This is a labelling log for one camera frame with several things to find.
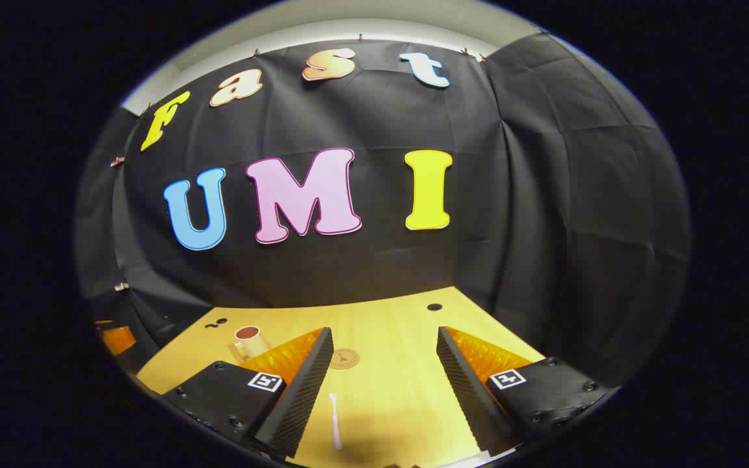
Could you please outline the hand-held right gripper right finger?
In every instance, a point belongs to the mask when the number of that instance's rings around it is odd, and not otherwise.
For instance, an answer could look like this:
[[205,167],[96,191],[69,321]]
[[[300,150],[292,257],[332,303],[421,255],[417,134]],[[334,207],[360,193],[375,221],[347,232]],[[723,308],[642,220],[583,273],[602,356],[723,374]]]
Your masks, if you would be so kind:
[[556,357],[531,361],[440,326],[436,352],[479,449],[491,456],[549,438],[609,395]]

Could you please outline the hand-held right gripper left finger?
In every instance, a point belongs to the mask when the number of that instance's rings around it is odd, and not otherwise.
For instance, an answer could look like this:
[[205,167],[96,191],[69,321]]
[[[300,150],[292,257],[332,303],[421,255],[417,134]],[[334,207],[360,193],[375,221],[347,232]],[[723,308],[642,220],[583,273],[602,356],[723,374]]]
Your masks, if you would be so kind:
[[334,343],[320,327],[243,365],[214,361],[163,396],[167,407],[232,447],[293,458],[329,369]]

